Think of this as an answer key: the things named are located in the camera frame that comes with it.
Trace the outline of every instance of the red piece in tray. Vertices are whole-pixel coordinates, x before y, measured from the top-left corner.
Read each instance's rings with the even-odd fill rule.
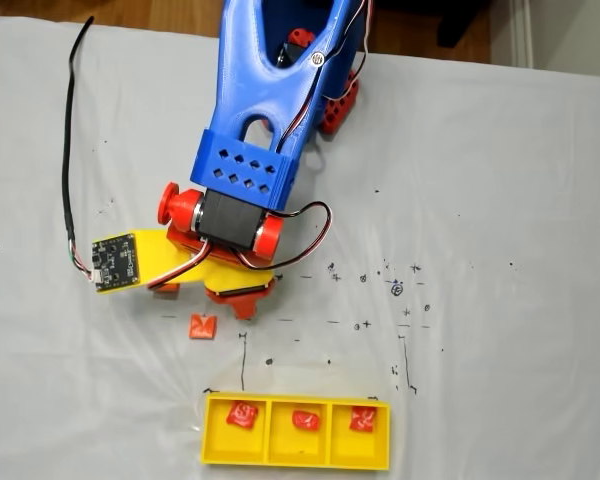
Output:
[[[349,428],[358,432],[373,432],[373,419],[375,416],[375,407],[352,407]]]
[[[242,428],[253,428],[253,424],[256,421],[256,415],[258,415],[258,407],[254,407],[253,405],[238,400],[233,402],[231,410],[229,410],[227,423],[238,425]]]
[[[294,410],[291,419],[296,427],[303,430],[318,430],[320,428],[320,417],[315,413]]]

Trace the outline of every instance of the red part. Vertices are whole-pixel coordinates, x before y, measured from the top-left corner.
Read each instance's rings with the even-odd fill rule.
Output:
[[[171,182],[167,185],[160,200],[158,207],[158,223],[166,225],[171,221],[181,232],[191,231],[191,219],[193,218],[193,210],[202,192],[189,189],[181,194],[178,194],[178,185]]]
[[[154,290],[156,293],[171,293],[176,294],[180,291],[179,283],[167,283],[161,287],[158,287]]]
[[[227,423],[238,425],[242,428],[253,428],[257,415],[258,407],[238,400],[233,402],[231,410],[229,410]]]
[[[347,89],[349,89],[349,85],[351,85],[351,80],[353,80],[354,75],[355,72],[351,70],[349,72],[347,83],[344,86],[345,92]],[[319,126],[320,131],[322,133],[326,133],[327,135],[333,135],[336,130],[338,130],[342,122],[344,122],[344,119],[353,107],[357,96],[358,80],[353,82],[351,90],[349,90],[349,92],[343,98],[339,100],[327,101],[327,105],[324,109],[324,116],[322,117],[322,123],[320,123]]]
[[[167,239],[175,243],[178,248],[189,250],[192,253],[198,253],[203,245],[202,241],[195,232],[181,232],[173,224],[169,225],[169,228],[167,229]],[[211,258],[223,260],[234,265],[241,265],[232,252],[216,245],[213,246],[209,256]],[[262,258],[258,258],[251,252],[245,253],[244,256],[247,258],[247,260],[249,260],[249,262],[251,262],[252,265],[259,267],[264,267],[266,265],[270,265],[271,263],[269,260],[265,261]]]
[[[189,323],[189,338],[212,340],[216,336],[216,324],[217,319],[215,316],[205,317],[198,313],[193,313]]]
[[[309,30],[304,28],[296,28],[289,34],[287,41],[289,43],[293,43],[294,45],[307,48],[315,39],[316,36]]]
[[[297,428],[303,430],[318,430],[320,428],[320,417],[315,413],[294,410],[291,421]]]
[[[271,214],[267,215],[262,222],[262,231],[253,245],[253,253],[260,258],[271,260],[278,248],[283,225],[282,218]]]
[[[229,305],[233,308],[233,314],[238,320],[248,320],[256,314],[256,302],[266,297],[273,290],[275,281],[271,280],[269,286],[264,290],[251,293],[239,293],[237,295],[221,296],[205,288],[205,293],[214,303],[218,305]]]
[[[373,432],[376,407],[352,407],[349,429],[358,432]]]

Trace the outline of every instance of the screw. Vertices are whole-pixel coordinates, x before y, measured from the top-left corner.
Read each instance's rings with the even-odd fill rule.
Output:
[[[320,67],[324,63],[324,55],[321,52],[314,53],[311,55],[311,62],[316,67]]]

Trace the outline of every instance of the white table surface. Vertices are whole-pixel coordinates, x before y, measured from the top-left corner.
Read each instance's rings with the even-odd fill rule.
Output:
[[[327,201],[334,228],[245,323],[199,286],[99,296],[68,261],[78,29],[0,18],[0,479],[600,479],[600,79],[372,55],[289,202]],[[165,184],[187,185],[216,55],[214,39],[88,32],[71,160],[83,257],[156,227]],[[289,225],[284,252],[320,220]],[[188,339],[194,311],[220,317],[214,341]],[[391,470],[201,466],[203,390],[240,390],[244,332],[247,391],[391,402]]]

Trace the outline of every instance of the circuit board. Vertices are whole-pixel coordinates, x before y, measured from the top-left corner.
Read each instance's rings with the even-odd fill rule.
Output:
[[[104,292],[138,283],[138,256],[133,234],[93,242],[91,257],[96,290]]]

